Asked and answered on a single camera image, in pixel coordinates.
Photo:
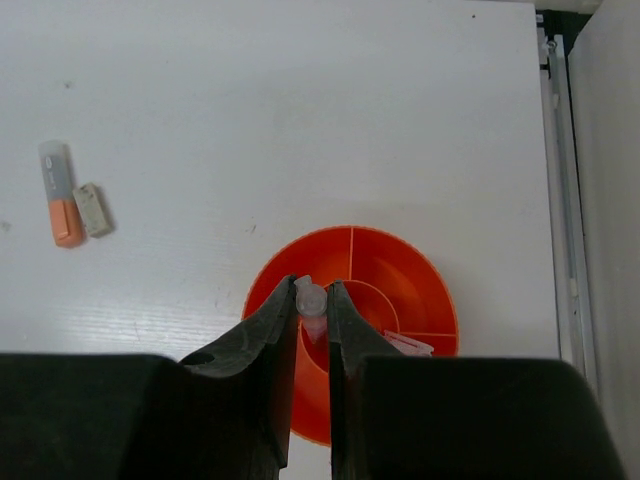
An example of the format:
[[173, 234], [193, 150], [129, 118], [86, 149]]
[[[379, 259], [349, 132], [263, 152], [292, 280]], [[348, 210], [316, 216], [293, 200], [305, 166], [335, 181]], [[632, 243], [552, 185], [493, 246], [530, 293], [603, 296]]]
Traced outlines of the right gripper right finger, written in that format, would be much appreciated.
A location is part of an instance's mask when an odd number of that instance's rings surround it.
[[585, 379], [560, 360], [401, 353], [328, 291], [336, 479], [621, 479]]

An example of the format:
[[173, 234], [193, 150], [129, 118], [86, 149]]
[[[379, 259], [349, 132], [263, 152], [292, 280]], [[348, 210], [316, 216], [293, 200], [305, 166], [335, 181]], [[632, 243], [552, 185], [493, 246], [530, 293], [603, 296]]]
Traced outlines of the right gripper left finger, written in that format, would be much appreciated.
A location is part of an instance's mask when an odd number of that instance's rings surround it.
[[296, 289], [180, 361], [5, 353], [5, 479], [275, 479], [288, 461]]

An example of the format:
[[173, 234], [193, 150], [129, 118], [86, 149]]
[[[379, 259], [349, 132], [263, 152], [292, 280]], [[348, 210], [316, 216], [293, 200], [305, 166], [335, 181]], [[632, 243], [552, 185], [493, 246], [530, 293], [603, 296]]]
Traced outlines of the red gel pen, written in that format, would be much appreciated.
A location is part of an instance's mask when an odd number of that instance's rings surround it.
[[401, 335], [390, 330], [385, 330], [383, 337], [398, 351], [407, 356], [431, 357], [435, 348], [431, 345]]

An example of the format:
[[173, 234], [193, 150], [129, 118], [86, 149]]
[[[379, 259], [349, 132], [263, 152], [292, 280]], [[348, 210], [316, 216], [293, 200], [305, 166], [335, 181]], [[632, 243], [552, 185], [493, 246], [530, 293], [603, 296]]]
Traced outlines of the blue gel pen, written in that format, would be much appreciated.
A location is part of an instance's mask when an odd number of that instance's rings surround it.
[[294, 281], [296, 287], [296, 309], [302, 327], [312, 344], [317, 344], [327, 333], [328, 294], [313, 282], [310, 275]]

